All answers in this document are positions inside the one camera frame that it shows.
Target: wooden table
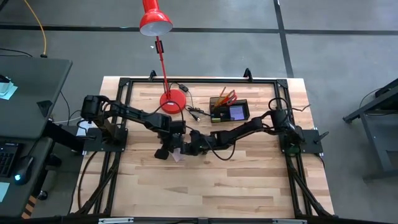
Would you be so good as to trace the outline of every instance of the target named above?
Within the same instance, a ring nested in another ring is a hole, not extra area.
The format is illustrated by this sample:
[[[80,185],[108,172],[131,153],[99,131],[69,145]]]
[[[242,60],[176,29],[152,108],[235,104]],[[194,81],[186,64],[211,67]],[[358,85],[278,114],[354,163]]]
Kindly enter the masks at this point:
[[[115,99],[119,78],[104,77],[100,95]],[[291,78],[288,83],[292,106],[306,106],[308,98],[303,79]],[[209,110],[209,97],[217,96],[224,85],[227,86],[226,91],[235,89],[240,99],[248,100],[251,117],[267,111],[268,101],[274,97],[273,86],[267,84],[186,84],[192,93],[194,106],[206,112]],[[154,111],[159,106],[162,91],[160,83],[135,83],[131,106],[146,112]],[[187,104],[191,104],[189,95]],[[173,120],[181,119],[180,114],[172,117]],[[310,108],[304,112],[294,111],[294,117],[296,124],[303,129],[313,128]],[[207,134],[242,124],[211,124],[210,119],[204,116],[196,122],[187,111],[184,111],[184,118],[187,125]],[[271,124],[269,118],[264,122]],[[129,139],[119,166],[112,216],[294,217],[285,158],[280,153],[277,137],[256,133],[239,140],[230,161],[221,161],[209,152],[205,156],[185,156],[184,161],[176,163],[171,156],[166,161],[154,158],[156,149],[160,148],[156,133],[132,121],[127,122],[127,128]],[[190,141],[189,135],[185,136],[185,141]],[[230,153],[230,149],[219,151],[223,157],[228,157]],[[97,153],[88,166],[81,187],[82,203],[98,185],[103,156],[103,153]],[[304,154],[303,164],[308,187],[324,208],[333,213],[321,161],[314,155]],[[304,211],[300,190],[298,194],[300,208]],[[77,210],[76,196],[71,212]]]

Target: yellow cable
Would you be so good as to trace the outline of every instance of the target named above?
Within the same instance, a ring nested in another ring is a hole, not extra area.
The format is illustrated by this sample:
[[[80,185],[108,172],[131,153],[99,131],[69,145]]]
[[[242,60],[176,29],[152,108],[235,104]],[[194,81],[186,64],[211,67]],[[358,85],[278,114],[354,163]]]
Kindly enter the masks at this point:
[[[30,11],[32,12],[33,16],[36,18],[37,23],[39,23],[40,29],[42,29],[42,33],[43,33],[43,40],[44,40],[44,50],[43,50],[43,54],[46,55],[46,51],[47,51],[47,39],[45,38],[45,34],[44,34],[44,29],[42,26],[42,23],[40,22],[39,18],[37,18],[36,13],[33,11],[33,9],[31,8],[31,6],[29,5],[29,3],[24,0],[27,7],[30,9]]]

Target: lamp base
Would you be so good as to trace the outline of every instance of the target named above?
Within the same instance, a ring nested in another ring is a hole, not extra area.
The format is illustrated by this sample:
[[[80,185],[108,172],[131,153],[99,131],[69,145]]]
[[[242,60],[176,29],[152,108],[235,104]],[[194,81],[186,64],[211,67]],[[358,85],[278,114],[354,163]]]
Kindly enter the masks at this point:
[[[167,101],[174,101],[176,102],[178,105],[176,105],[175,103],[166,103]],[[181,92],[180,90],[170,90],[170,98],[167,98],[166,93],[163,93],[162,96],[160,97],[160,105],[164,104],[162,106],[162,110],[168,114],[176,114],[180,112],[180,108],[181,110],[184,110],[185,105],[187,104],[187,99],[185,98],[185,95],[183,94],[183,92]]]

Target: keyboard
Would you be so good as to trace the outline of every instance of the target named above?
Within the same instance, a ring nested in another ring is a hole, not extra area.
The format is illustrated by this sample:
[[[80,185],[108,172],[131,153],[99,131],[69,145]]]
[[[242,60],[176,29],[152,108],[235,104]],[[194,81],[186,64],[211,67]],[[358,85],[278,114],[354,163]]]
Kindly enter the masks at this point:
[[[0,177],[10,177],[22,144],[12,142],[0,142]]]

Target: lamp shade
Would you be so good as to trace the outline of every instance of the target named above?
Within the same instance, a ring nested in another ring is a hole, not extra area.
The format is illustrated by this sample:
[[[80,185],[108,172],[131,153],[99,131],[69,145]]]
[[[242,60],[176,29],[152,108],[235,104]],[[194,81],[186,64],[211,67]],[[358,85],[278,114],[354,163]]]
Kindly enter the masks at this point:
[[[159,9],[157,0],[142,0],[145,14],[139,23],[139,32],[155,37],[168,33],[173,28],[172,21]]]

